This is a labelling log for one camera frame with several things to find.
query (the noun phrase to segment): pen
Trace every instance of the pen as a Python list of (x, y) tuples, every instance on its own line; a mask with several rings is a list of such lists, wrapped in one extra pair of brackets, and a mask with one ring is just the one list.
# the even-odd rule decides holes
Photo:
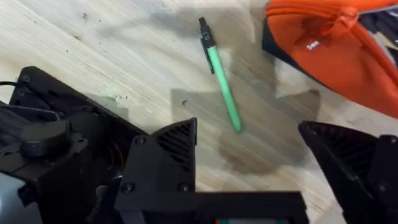
[(235, 102), (232, 97), (231, 91), (229, 90), (228, 81), (224, 74), (224, 69), (221, 64), (220, 57), (218, 56), (216, 43), (211, 35), (210, 27), (207, 25), (204, 17), (199, 19), (200, 32), (202, 38), (200, 39), (205, 51), (207, 61), (209, 63), (210, 71), (212, 74), (216, 74), (218, 84), (220, 86), (221, 94), (223, 95), (226, 108), (228, 110), (229, 117), (231, 118), (232, 125), (237, 132), (241, 131), (241, 120), (238, 115), (238, 111), (235, 107)]

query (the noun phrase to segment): orange zipper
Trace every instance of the orange zipper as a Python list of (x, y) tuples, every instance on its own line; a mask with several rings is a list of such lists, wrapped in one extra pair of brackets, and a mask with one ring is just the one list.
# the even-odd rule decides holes
[[(282, 14), (311, 14), (325, 19), (337, 20), (342, 9), (343, 7), (322, 6), (314, 2), (269, 2), (266, 7), (266, 14), (267, 16)], [(380, 49), (380, 46), (375, 43), (372, 37), (369, 36), (366, 29), (355, 22), (350, 30), (351, 33), (369, 49), (369, 53), (372, 54), (376, 61), (386, 70), (393, 82), (398, 85), (397, 69)]]

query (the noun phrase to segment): orange pouch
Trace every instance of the orange pouch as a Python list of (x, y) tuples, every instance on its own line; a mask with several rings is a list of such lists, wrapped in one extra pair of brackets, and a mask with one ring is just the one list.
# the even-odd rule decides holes
[(270, 0), (262, 48), (328, 88), (398, 118), (398, 69), (359, 13), (397, 1)]

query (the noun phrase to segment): wooden surface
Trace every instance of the wooden surface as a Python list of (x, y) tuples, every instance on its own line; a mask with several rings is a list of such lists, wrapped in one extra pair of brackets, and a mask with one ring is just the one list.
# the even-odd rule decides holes
[[(196, 116), (198, 190), (300, 190), (312, 223), (342, 223), (297, 124), (317, 120), (398, 134), (398, 122), (263, 53), (264, 4), (2, 0), (1, 80), (15, 80), (22, 67), (35, 65), (148, 132)], [(219, 46), (243, 122), (240, 134), (209, 73), (200, 45), (201, 16)], [(2, 87), (0, 99), (7, 101), (11, 90)]]

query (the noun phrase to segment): screw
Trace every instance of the screw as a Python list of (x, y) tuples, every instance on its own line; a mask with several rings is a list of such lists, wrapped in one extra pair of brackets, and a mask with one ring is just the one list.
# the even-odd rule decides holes
[(137, 144), (144, 144), (145, 141), (146, 141), (146, 139), (145, 139), (144, 136), (139, 136), (139, 137), (136, 139), (136, 143), (137, 143)]
[(124, 194), (129, 194), (131, 193), (134, 189), (136, 188), (136, 185), (133, 183), (126, 183), (123, 184), (122, 188), (121, 188), (121, 192)]
[(27, 76), (27, 75), (24, 75), (24, 76), (22, 77), (22, 80), (23, 80), (24, 82), (30, 82), (30, 77)]
[(182, 183), (178, 186), (178, 190), (181, 192), (188, 192), (190, 191), (191, 187), (187, 183)]

